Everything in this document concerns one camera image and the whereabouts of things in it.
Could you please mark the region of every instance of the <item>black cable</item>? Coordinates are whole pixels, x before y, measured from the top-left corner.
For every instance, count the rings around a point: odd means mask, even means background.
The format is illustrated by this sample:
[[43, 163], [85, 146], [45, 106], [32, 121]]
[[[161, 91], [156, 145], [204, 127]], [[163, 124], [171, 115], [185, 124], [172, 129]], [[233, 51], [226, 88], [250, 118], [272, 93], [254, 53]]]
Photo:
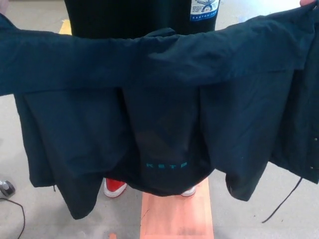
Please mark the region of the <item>black cable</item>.
[[20, 238], [21, 238], [21, 235], [22, 235], [22, 233], [23, 233], [23, 231], [24, 231], [24, 228], [25, 228], [25, 213], [24, 213], [24, 208], [23, 208], [23, 206], [22, 206], [21, 204], [19, 204], [19, 203], [16, 203], [16, 202], [11, 201], [11, 200], [6, 199], [6, 198], [0, 198], [0, 200], [7, 201], [7, 202], [16, 204], [16, 205], [18, 205], [19, 207], [21, 207], [21, 209], [22, 209], [22, 214], [23, 214], [23, 228], [22, 228], [22, 231], [20, 232], [19, 237], [17, 238], [17, 239], [20, 239]]

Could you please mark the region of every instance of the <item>metal object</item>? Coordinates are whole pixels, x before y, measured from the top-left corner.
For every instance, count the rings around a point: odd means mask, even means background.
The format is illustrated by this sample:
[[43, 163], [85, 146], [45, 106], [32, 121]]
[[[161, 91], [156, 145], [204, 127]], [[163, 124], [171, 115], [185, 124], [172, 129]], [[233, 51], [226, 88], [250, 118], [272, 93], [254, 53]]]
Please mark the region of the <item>metal object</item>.
[[15, 194], [15, 187], [9, 181], [0, 180], [0, 197], [9, 198], [13, 194]]

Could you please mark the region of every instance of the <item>hand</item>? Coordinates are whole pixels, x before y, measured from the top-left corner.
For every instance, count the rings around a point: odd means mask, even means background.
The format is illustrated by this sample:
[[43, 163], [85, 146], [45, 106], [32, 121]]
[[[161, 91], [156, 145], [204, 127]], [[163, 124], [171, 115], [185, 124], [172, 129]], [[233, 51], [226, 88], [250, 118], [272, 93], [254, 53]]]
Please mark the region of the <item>hand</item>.
[[0, 0], [0, 13], [4, 15], [8, 6], [9, 0]]
[[308, 5], [310, 3], [315, 2], [316, 0], [300, 0], [300, 6], [305, 6]]

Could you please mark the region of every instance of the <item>printed logo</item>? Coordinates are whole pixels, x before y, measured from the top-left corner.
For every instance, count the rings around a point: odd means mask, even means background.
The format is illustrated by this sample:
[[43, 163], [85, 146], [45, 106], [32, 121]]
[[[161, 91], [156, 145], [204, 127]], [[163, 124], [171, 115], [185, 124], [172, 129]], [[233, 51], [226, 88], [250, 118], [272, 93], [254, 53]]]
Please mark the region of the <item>printed logo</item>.
[[175, 164], [165, 165], [165, 164], [153, 164], [153, 163], [146, 164], [147, 168], [158, 168], [158, 169], [179, 169], [179, 168], [184, 168], [186, 166], [187, 166], [187, 162], [179, 164], [179, 165], [175, 165]]
[[214, 17], [218, 11], [219, 0], [192, 0], [190, 21], [201, 21]]

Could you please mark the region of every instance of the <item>white shoe sole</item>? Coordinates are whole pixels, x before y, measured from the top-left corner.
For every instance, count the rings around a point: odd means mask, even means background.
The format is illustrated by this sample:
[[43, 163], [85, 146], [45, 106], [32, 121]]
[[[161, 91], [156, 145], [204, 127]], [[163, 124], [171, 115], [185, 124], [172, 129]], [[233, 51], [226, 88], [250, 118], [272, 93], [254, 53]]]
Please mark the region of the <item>white shoe sole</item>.
[[118, 190], [116, 190], [115, 192], [111, 192], [108, 190], [107, 186], [106, 186], [106, 180], [104, 181], [104, 194], [105, 196], [107, 196], [108, 198], [117, 198], [118, 196], [120, 196], [124, 190], [126, 189], [127, 184], [124, 184], [122, 187], [120, 187]]
[[183, 197], [191, 197], [195, 194], [196, 192], [196, 187], [192, 187], [191, 189], [187, 190], [186, 192], [182, 193], [181, 195]]

